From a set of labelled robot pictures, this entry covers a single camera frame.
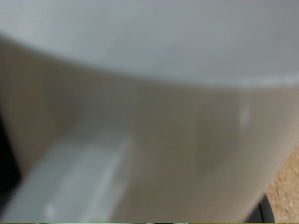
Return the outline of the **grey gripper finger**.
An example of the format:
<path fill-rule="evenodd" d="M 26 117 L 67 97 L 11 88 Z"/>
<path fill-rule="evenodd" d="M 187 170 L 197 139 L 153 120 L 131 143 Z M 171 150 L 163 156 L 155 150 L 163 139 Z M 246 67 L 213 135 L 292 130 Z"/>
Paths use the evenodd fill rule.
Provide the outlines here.
<path fill-rule="evenodd" d="M 130 203 L 132 137 L 116 131 L 69 136 L 27 176 L 4 222 L 123 222 Z"/>

